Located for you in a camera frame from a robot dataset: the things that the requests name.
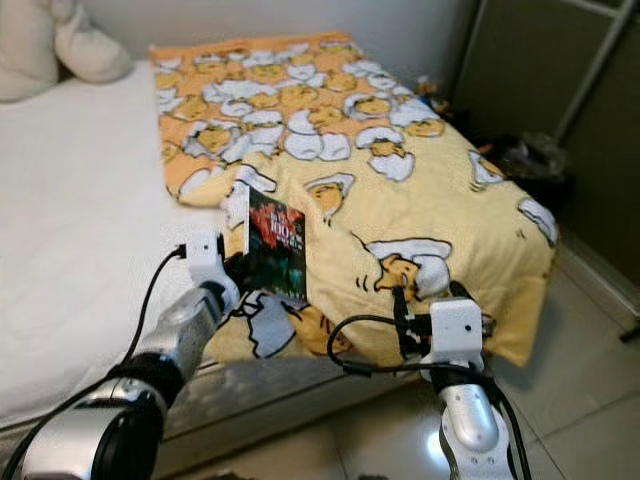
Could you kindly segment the white quilted mattress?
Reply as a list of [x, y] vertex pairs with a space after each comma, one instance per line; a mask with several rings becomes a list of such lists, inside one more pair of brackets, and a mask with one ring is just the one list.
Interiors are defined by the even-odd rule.
[[122, 360], [134, 332], [154, 328], [189, 287], [170, 252], [224, 221], [165, 187], [146, 61], [115, 82], [68, 79], [1, 105], [1, 430], [44, 416]]

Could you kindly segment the dark cover book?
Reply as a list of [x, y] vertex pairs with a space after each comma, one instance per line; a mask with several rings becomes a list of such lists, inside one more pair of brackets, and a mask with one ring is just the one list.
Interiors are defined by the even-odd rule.
[[294, 303], [307, 301], [306, 220], [302, 211], [252, 189], [244, 255], [259, 259], [261, 288]]

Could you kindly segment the black trash bin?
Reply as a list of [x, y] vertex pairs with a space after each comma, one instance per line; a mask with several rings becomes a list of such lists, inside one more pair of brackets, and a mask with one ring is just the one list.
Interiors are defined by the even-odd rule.
[[503, 134], [486, 157], [512, 180], [536, 186], [567, 186], [572, 180], [570, 156], [549, 134]]

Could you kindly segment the yellow cartoon egg print blanket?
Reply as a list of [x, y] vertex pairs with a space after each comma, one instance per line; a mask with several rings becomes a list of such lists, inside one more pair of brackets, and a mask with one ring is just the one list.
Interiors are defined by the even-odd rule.
[[347, 33], [152, 47], [165, 187], [216, 209], [246, 250], [252, 189], [305, 214], [307, 301], [244, 288], [206, 356], [219, 364], [338, 353], [402, 362], [402, 285], [428, 311], [457, 280], [484, 352], [525, 366], [559, 239], [556, 219]]

